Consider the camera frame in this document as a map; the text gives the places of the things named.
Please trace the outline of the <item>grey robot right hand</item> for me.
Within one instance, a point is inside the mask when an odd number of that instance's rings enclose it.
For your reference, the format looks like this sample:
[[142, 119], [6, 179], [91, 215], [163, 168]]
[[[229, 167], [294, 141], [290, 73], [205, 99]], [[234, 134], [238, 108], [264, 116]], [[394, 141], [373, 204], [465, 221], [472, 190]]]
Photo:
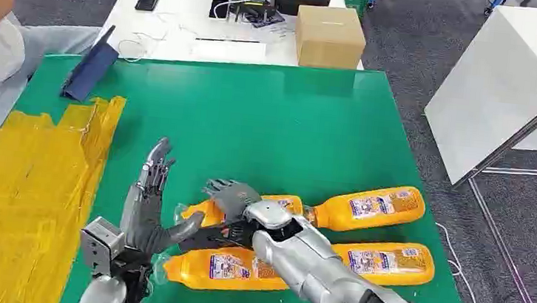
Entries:
[[236, 180], [212, 179], [203, 187], [215, 205], [225, 214], [227, 223], [241, 220], [247, 206], [262, 200], [254, 188]]

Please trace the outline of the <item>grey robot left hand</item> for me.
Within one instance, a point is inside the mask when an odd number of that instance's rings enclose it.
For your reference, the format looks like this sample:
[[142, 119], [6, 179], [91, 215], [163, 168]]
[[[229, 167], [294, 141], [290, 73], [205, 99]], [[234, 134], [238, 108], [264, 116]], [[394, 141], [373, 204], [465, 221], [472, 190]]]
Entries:
[[205, 217], [203, 212], [197, 211], [177, 225], [162, 226], [163, 190], [175, 162], [167, 159], [171, 150], [167, 137], [162, 137], [150, 150], [137, 180], [129, 188], [119, 225], [126, 236], [126, 244], [149, 256], [162, 253], [194, 235]]

